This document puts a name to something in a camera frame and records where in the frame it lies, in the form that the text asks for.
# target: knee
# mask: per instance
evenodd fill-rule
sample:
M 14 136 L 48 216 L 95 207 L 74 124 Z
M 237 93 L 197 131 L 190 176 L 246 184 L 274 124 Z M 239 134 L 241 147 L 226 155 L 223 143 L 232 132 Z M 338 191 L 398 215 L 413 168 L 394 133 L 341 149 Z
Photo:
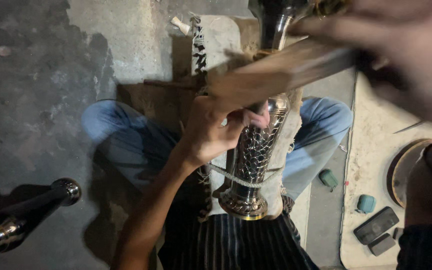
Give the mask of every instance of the knee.
M 327 117 L 337 126 L 337 129 L 342 131 L 353 125 L 353 112 L 344 102 L 322 97 L 319 105 L 323 107 Z
M 105 139 L 108 125 L 117 124 L 114 117 L 117 106 L 115 100 L 102 100 L 84 110 L 81 115 L 81 125 L 91 140 L 100 143 Z

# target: chrome metal pipe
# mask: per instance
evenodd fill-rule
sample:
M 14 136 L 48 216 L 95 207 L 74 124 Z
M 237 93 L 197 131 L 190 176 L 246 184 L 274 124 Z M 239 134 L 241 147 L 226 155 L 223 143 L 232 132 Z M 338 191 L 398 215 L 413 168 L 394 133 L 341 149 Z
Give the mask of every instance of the chrome metal pipe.
M 78 183 L 60 178 L 51 184 L 51 190 L 0 210 L 0 253 L 18 247 L 57 208 L 73 205 L 80 198 Z

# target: engraved metal vase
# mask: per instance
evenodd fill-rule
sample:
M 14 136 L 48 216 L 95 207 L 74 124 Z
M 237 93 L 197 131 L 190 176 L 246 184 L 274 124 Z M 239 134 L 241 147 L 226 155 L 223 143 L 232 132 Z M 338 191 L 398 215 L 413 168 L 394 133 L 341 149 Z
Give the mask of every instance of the engraved metal vase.
M 253 125 L 243 129 L 235 149 L 233 175 L 251 184 L 264 180 L 274 145 L 290 111 L 289 105 L 285 94 L 269 98 L 269 125 L 263 129 Z M 264 218 L 268 204 L 260 189 L 231 182 L 231 187 L 220 195 L 219 205 L 226 213 L 243 220 Z
M 260 25 L 260 50 L 254 59 L 261 59 L 283 49 L 286 28 L 294 19 L 307 15 L 308 0 L 249 0 L 249 9 Z M 249 109 L 258 113 L 264 102 Z M 251 183 L 265 179 L 271 153 L 290 111 L 286 94 L 268 99 L 270 122 L 264 128 L 249 126 L 243 129 L 234 155 L 228 154 L 226 168 L 237 178 Z M 267 215 L 268 203 L 261 195 L 261 188 L 247 187 L 229 179 L 224 192 L 219 195 L 219 205 L 228 214 L 243 220 L 258 220 Z

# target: white debris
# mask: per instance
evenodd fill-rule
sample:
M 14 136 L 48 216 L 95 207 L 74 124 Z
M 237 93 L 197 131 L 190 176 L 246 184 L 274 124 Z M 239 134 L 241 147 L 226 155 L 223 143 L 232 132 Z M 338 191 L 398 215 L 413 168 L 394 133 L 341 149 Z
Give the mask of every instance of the white debris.
M 182 32 L 184 35 L 188 35 L 188 32 L 189 32 L 189 30 L 191 29 L 191 26 L 189 26 L 189 25 L 183 23 L 183 22 L 180 21 L 177 17 L 174 17 L 174 18 L 171 20 L 171 23 L 174 24 L 175 26 L 177 26 L 177 27 L 181 30 L 181 32 Z
M 341 144 L 340 144 L 338 147 L 339 147 L 341 150 L 345 151 L 346 153 L 348 152 L 348 151 L 346 150 L 346 147 L 344 147 L 344 145 L 341 145 Z
M 10 56 L 11 48 L 8 46 L 0 46 L 0 56 Z

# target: black phone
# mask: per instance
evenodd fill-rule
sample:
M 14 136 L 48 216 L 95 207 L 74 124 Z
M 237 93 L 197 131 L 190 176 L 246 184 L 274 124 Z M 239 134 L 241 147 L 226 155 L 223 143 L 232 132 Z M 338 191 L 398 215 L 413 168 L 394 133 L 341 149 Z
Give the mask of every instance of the black phone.
M 373 242 L 384 232 L 399 222 L 399 218 L 394 210 L 386 206 L 374 216 L 354 229 L 354 235 L 363 245 Z

